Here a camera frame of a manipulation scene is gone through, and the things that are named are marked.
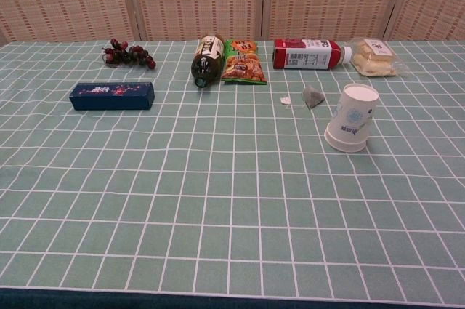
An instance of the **upside-down cup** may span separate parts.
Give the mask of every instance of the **upside-down cup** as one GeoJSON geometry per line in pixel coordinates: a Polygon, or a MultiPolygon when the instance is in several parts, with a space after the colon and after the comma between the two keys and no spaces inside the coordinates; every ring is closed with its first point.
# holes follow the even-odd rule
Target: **upside-down cup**
{"type": "Polygon", "coordinates": [[[325,131],[325,139],[338,151],[355,153],[366,146],[368,128],[379,102],[379,93],[364,84],[344,87],[333,118],[325,131]]]}

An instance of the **dark table edge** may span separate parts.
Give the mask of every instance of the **dark table edge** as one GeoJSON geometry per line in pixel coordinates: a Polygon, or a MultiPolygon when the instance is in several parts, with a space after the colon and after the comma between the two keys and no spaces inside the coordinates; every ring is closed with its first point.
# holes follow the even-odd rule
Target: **dark table edge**
{"type": "Polygon", "coordinates": [[[426,309],[444,308],[366,302],[299,301],[53,289],[0,289],[0,308],[67,309],[426,309]]]}

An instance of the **red bottle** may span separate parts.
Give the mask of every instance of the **red bottle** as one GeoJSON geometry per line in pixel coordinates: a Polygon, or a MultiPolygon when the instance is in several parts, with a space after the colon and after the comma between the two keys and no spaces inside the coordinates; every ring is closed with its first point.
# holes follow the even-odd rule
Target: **red bottle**
{"type": "Polygon", "coordinates": [[[331,69],[348,63],[350,47],[340,47],[331,40],[276,39],[273,68],[331,69]]]}

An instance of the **chip bag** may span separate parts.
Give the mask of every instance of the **chip bag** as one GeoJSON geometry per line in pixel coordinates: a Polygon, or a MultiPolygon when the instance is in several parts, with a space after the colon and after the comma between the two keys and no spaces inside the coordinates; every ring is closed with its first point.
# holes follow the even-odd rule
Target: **chip bag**
{"type": "Polygon", "coordinates": [[[267,84],[255,41],[227,40],[225,46],[225,72],[221,79],[250,84],[267,84]]]}
{"type": "Polygon", "coordinates": [[[408,72],[405,63],[386,43],[377,39],[353,39],[351,62],[364,76],[395,76],[408,72]]]}

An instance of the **blue box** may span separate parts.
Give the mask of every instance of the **blue box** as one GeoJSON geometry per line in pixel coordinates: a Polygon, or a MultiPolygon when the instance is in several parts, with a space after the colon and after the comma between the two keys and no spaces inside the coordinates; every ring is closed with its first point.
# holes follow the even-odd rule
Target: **blue box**
{"type": "Polygon", "coordinates": [[[79,83],[70,94],[77,111],[150,109],[154,98],[151,82],[79,83]]]}

